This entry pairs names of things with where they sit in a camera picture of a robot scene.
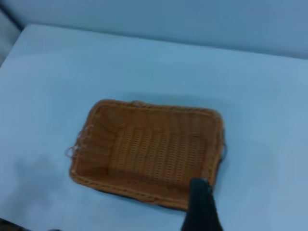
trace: black object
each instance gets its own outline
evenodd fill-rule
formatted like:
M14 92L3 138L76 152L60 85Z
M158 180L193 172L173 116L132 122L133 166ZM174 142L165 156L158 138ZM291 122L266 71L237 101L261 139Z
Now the black object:
M223 231L212 188L203 178L190 181L189 205L181 231Z

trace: rectangular basket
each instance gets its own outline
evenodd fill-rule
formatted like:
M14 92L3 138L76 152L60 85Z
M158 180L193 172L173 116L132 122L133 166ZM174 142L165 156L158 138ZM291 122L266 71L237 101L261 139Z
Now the rectangular basket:
M190 179L213 185L222 148L216 111L102 100L72 148L70 176L97 190L186 210Z

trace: woven bottom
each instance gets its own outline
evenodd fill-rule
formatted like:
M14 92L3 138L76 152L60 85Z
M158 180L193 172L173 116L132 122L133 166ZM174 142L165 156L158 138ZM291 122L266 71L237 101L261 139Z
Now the woven bottom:
M206 140L191 133L175 133L141 127L121 128L114 140L108 167L84 169L82 175L110 184L145 183L176 189L179 199L187 200L189 182L202 173ZM95 157L97 165L106 162L103 155Z

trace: wicker weave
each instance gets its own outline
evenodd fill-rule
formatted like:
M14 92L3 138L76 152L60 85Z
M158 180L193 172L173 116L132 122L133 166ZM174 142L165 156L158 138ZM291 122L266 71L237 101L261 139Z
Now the wicker weave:
M189 180L214 184L223 123L210 109L102 100L73 147L71 178L140 201L187 209Z

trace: white table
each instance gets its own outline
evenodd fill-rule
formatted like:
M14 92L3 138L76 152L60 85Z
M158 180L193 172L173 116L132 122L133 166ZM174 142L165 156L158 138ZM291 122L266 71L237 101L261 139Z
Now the white table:
M105 98L218 110L225 230L307 227L307 60L36 25L0 69L1 218L33 231L180 229L183 212L71 181L64 152Z

